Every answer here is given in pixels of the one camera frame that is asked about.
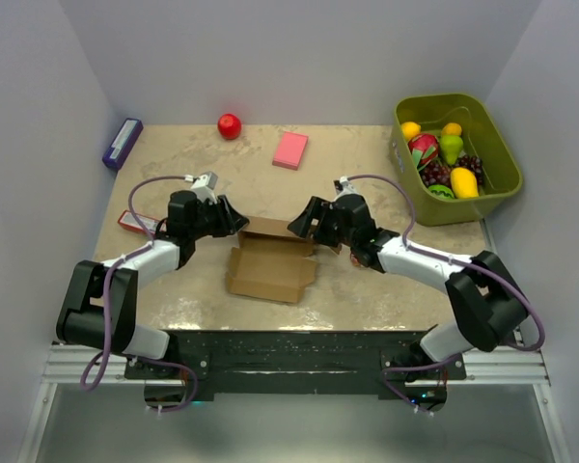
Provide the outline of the brown cardboard box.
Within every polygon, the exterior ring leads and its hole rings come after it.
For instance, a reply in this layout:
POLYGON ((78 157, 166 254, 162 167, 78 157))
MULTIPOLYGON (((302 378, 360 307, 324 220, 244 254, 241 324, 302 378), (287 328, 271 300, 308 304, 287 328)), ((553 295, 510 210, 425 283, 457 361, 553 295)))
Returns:
POLYGON ((251 216, 237 234, 225 275, 233 295, 296 304, 317 279, 316 243, 288 230, 288 222, 251 216))

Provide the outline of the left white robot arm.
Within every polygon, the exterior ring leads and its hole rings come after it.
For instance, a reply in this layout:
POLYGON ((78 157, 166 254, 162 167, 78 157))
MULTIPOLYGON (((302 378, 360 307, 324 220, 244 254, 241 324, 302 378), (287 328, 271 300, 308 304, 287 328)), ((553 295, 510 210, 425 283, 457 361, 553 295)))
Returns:
POLYGON ((127 255, 75 265, 56 324, 59 341, 147 358, 148 369, 159 378, 179 371, 180 354, 169 347, 170 335, 136 323, 138 292, 182 268, 197 240, 234 235, 249 219, 224 195, 200 199, 181 190, 170 196, 164 223, 152 242, 127 255))

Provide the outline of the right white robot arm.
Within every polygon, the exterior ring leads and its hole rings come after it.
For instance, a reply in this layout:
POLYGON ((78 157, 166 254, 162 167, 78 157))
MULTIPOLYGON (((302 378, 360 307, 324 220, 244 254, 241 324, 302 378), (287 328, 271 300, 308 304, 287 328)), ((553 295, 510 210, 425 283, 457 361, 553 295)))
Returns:
POLYGON ((429 329, 392 363, 421 378, 433 378, 446 362, 473 348, 492 351, 529 315, 496 255, 483 251, 475 257, 444 257, 416 246, 379 227, 358 194, 341 195, 333 202, 313 197, 288 229, 317 244, 346 246, 364 267, 409 278, 448 296, 453 321, 429 329))

